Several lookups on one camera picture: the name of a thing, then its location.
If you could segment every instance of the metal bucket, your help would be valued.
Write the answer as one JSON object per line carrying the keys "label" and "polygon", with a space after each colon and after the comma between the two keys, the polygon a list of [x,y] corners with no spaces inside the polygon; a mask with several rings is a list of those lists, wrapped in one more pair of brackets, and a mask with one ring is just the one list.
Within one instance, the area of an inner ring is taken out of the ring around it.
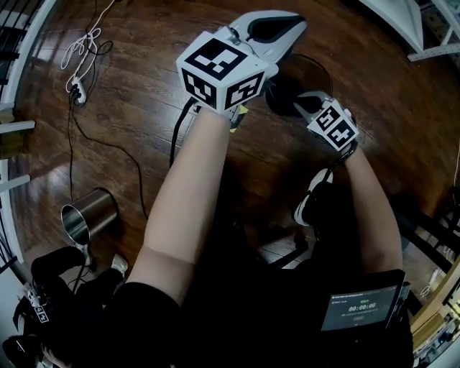
{"label": "metal bucket", "polygon": [[77,244],[86,245],[100,230],[118,216],[115,198],[106,189],[97,188],[66,204],[60,218],[67,235]]}

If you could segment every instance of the electronic screen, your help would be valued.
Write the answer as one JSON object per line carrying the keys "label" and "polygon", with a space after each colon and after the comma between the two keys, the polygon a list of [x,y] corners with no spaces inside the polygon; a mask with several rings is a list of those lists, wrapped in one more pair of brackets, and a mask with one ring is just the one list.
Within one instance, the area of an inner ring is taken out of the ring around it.
{"label": "electronic screen", "polygon": [[385,321],[396,291],[395,285],[360,293],[332,295],[321,330],[341,330]]}

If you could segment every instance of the dark brown wooden floor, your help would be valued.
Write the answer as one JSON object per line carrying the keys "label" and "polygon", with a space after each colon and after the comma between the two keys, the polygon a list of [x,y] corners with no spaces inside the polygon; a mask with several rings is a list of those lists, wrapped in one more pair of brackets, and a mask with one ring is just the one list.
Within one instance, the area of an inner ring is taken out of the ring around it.
{"label": "dark brown wooden floor", "polygon": [[[37,121],[27,140],[29,154],[15,159],[18,174],[32,175],[30,184],[13,192],[19,240],[28,263],[68,244],[60,209],[70,201],[64,85],[73,69],[70,65],[61,70],[60,61],[63,50],[82,35],[94,1],[63,2],[37,45],[19,94],[22,115]],[[100,9],[107,4],[100,1]],[[100,38],[113,40],[113,50],[98,60],[96,87],[77,117],[88,135],[122,145],[136,157],[146,206],[152,205],[167,174],[173,126],[187,100],[175,59],[202,31],[214,31],[258,9],[283,9],[306,17],[308,30],[295,51],[315,58],[331,74],[334,95],[354,112],[360,141],[385,190],[391,196],[409,194],[425,212],[433,213],[454,176],[459,82],[443,58],[409,63],[405,51],[379,25],[339,0],[115,4],[103,21]],[[291,209],[334,153],[301,120],[272,114],[262,98],[249,108],[228,152],[228,169],[236,183],[234,204],[256,233],[274,222],[292,226],[286,220]],[[178,144],[190,119],[180,130]],[[146,224],[136,168],[122,153],[88,142],[76,130],[74,135],[74,196],[104,187],[121,210],[122,226],[93,243],[96,259],[106,264],[120,252],[133,263]],[[345,177],[339,173],[339,179]]]}

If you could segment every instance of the shoe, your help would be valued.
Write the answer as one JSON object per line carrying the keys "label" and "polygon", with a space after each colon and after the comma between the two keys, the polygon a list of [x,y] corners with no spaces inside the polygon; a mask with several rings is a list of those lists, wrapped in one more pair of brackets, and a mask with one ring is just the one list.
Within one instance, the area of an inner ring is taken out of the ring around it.
{"label": "shoe", "polygon": [[78,249],[85,256],[85,266],[91,266],[91,264],[93,263],[93,256],[91,256],[91,254],[89,253],[89,245],[80,245],[73,243],[73,247]]}
{"label": "shoe", "polygon": [[[324,177],[326,176],[326,173],[328,172],[328,169],[322,169],[322,171],[320,171],[318,174],[315,175],[315,177],[313,178],[312,181],[310,181],[310,185],[308,186],[308,192],[307,192],[307,195],[305,196],[305,198],[303,199],[302,202],[300,202],[300,204],[297,206],[297,208],[295,209],[294,213],[293,213],[293,218],[294,218],[294,221],[297,222],[299,225],[302,225],[302,226],[310,226],[310,224],[307,224],[306,222],[304,222],[303,218],[302,218],[302,212],[303,212],[303,209],[305,208],[305,204],[307,203],[307,200],[308,200],[308,197],[310,197],[310,194],[311,192],[313,192],[313,189],[315,189],[315,187],[323,181]],[[333,179],[333,175],[332,175],[332,172],[331,174],[329,175],[329,178],[327,178],[327,182],[328,183],[332,183],[332,179]]]}
{"label": "shoe", "polygon": [[120,254],[114,255],[114,259],[112,260],[111,268],[119,271],[123,275],[123,277],[124,277],[124,273],[128,269],[128,266],[129,266],[128,261],[126,261]]}

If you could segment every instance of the black hair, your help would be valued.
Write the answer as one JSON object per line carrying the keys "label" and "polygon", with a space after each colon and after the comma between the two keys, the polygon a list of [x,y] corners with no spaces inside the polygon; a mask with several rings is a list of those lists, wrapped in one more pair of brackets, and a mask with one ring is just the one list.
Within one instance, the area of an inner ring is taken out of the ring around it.
{"label": "black hair", "polygon": [[9,361],[16,368],[35,368],[40,356],[40,340],[35,336],[11,336],[2,344]]}

